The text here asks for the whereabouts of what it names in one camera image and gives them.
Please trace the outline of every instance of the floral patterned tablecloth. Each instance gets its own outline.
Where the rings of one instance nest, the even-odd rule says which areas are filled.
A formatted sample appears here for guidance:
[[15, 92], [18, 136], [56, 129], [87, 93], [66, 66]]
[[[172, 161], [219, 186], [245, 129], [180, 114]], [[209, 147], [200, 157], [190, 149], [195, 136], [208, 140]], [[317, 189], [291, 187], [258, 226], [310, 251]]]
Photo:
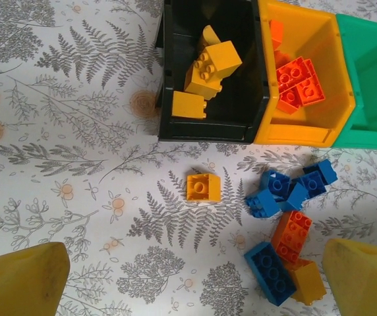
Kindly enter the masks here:
[[[377, 0], [291, 2], [377, 21]], [[329, 238], [377, 245], [377, 151], [157, 143], [160, 14], [159, 0], [0, 0], [0, 255], [64, 242], [62, 316], [339, 315], [326, 281], [311, 307], [263, 297], [243, 254], [277, 218], [243, 198], [266, 168], [330, 159], [339, 180], [304, 208], [302, 257], [321, 269]], [[221, 203], [185, 200], [196, 172], [221, 177]]]

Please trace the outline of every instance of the yellow storage bin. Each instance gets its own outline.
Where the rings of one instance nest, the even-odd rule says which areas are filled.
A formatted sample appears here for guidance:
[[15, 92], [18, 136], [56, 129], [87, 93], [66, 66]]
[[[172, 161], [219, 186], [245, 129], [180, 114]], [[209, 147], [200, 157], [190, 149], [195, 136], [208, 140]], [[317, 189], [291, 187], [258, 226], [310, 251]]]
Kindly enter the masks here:
[[[274, 0], [258, 4], [270, 100], [254, 143], [332, 146], [355, 107], [335, 15]], [[279, 51], [291, 60], [300, 56], [312, 60], [325, 101], [291, 115], [276, 108], [279, 91], [270, 20], [284, 25]]]

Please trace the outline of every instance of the yellow lego brick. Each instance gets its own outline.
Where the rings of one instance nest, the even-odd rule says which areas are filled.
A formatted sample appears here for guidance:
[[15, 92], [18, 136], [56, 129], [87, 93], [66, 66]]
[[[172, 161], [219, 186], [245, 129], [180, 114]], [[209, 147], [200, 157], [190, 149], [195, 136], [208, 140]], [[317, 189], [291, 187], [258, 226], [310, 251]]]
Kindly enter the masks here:
[[314, 261], [298, 259], [296, 263], [284, 262], [284, 266], [297, 287], [292, 298], [305, 305], [312, 305], [313, 301], [321, 300], [326, 294], [322, 277]]
[[199, 44], [197, 46], [197, 51], [201, 53], [207, 46], [219, 43], [221, 43], [221, 40], [218, 38], [218, 35], [216, 35], [214, 29], [210, 25], [207, 25], [203, 29], [202, 36], [200, 37]]
[[210, 173], [187, 176], [187, 200], [221, 201], [221, 178]]
[[205, 119], [206, 102], [201, 95], [174, 91], [173, 117], [188, 117], [191, 119]]
[[204, 97], [205, 100], [211, 100], [218, 92], [221, 92], [221, 80], [210, 80], [206, 82], [201, 79], [200, 71], [191, 65], [186, 72], [186, 79], [184, 83], [184, 91], [188, 93], [198, 94]]
[[194, 63], [194, 67], [200, 71], [201, 79], [209, 82], [229, 77], [241, 63], [233, 43], [225, 41], [207, 46]]
[[331, 239], [323, 269], [342, 316], [377, 315], [377, 246]]

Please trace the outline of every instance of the black storage bin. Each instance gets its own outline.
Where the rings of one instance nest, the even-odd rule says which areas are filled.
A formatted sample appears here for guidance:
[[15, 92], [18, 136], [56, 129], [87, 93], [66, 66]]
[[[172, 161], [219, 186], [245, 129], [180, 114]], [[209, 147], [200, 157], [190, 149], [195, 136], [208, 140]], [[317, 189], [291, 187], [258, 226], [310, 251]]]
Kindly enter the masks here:
[[[222, 80], [222, 92], [208, 101], [205, 119], [172, 117], [173, 91], [184, 91], [207, 25], [221, 41], [233, 42], [243, 64]], [[252, 143], [270, 97], [257, 1], [165, 0], [158, 32], [164, 63], [159, 140]]]

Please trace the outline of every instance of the pile of blue bricks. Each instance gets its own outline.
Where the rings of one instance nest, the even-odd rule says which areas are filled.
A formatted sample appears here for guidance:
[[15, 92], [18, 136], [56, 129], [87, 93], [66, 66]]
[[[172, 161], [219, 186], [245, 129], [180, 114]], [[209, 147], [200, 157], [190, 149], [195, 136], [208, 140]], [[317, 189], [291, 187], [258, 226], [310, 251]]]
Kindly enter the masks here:
[[303, 168], [304, 175], [291, 179], [273, 170], [262, 174], [259, 191], [246, 197], [253, 217], [263, 219], [282, 211], [300, 211], [302, 204], [326, 192], [325, 186], [337, 180], [329, 160]]

